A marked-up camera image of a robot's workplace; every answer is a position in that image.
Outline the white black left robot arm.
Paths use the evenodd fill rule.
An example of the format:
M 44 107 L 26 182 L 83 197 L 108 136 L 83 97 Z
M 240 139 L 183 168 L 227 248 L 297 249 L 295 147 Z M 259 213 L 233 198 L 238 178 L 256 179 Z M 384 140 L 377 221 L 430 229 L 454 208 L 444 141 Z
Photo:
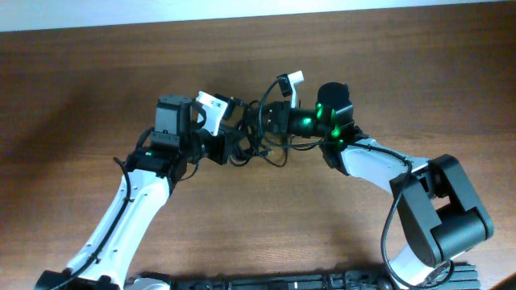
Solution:
M 147 228 L 185 180 L 188 164 L 208 157 L 224 164 L 237 131 L 223 127 L 234 97 L 199 92 L 196 98 L 165 95 L 156 104 L 155 124 L 135 150 L 116 159 L 123 175 L 110 207 L 85 245 L 61 272 L 44 271 L 37 289 L 122 289 Z

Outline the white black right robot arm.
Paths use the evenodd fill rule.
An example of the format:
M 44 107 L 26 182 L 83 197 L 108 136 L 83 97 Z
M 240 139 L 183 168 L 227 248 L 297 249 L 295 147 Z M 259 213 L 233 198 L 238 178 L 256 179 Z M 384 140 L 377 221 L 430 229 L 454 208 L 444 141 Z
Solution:
M 397 289 L 449 285 L 454 260 L 493 237 L 494 224 L 459 160 L 416 157 L 379 144 L 354 122 L 345 84 L 322 85 L 312 110 L 259 102 L 261 135 L 317 137 L 330 168 L 393 197 L 381 233 L 385 274 Z

